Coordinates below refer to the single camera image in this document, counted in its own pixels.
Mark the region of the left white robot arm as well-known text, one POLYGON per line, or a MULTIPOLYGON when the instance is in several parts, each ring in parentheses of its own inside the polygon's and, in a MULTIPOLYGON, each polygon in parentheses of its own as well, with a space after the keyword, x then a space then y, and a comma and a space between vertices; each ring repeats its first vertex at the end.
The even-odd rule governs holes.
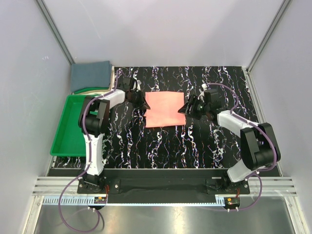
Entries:
POLYGON ((108 93, 86 96, 78 119, 86 146, 86 164, 78 176, 79 186, 89 187, 94 193, 105 188, 102 142, 109 127, 110 110, 127 101, 135 109, 150 109, 137 78, 117 78, 113 90, 108 93))

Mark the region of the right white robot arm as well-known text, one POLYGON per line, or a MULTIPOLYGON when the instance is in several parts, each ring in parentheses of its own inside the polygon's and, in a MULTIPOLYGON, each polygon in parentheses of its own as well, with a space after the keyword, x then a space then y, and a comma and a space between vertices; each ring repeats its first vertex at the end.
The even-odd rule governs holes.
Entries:
POLYGON ((281 159, 273 127, 266 122, 249 121, 223 107, 217 90, 191 95, 178 112, 195 119, 206 116, 239 137, 241 159, 226 171, 219 183, 226 193, 233 193, 240 182, 257 172, 270 170, 281 159))

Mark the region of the green plastic tray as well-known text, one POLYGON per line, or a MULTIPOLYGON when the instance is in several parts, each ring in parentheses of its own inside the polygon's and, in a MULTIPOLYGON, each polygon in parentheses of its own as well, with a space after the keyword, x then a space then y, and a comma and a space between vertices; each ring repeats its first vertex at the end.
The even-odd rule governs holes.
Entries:
POLYGON ((63 108, 58 129, 51 147, 52 156, 89 157, 88 138, 91 138, 92 156, 102 155, 103 136, 108 128, 111 102, 100 96, 93 101, 85 117, 85 135, 81 120, 87 104, 94 96, 69 95, 63 108))

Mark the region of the pink t-shirt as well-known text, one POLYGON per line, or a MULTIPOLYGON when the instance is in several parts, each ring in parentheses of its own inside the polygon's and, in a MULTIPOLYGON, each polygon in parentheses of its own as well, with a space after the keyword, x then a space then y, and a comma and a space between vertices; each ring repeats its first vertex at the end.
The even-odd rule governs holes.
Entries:
POLYGON ((186 124, 186 117, 178 113, 184 105, 184 93, 159 91, 147 92, 146 101, 150 106, 144 116, 146 128, 182 126, 186 124))

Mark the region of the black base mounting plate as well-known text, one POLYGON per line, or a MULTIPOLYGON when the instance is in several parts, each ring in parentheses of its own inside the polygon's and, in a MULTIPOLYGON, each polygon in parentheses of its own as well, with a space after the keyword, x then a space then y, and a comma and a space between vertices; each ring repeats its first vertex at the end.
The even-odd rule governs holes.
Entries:
POLYGON ((219 186, 225 169, 104 169, 105 187, 80 187, 79 194, 107 194, 110 204, 210 203, 215 195, 250 194, 242 181, 228 189, 219 186))

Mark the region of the aluminium rail frame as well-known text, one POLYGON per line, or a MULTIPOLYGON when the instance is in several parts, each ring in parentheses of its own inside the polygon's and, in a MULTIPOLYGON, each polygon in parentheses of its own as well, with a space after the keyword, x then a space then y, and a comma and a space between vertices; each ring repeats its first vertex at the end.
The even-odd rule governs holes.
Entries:
POLYGON ((104 173, 108 189, 81 194, 79 174, 41 176, 23 233, 34 233, 47 204, 57 220, 52 229, 67 232, 58 203, 63 215, 71 216, 71 228, 88 233, 311 233, 290 177, 260 174, 224 189, 222 176, 222 169, 108 169, 104 173))

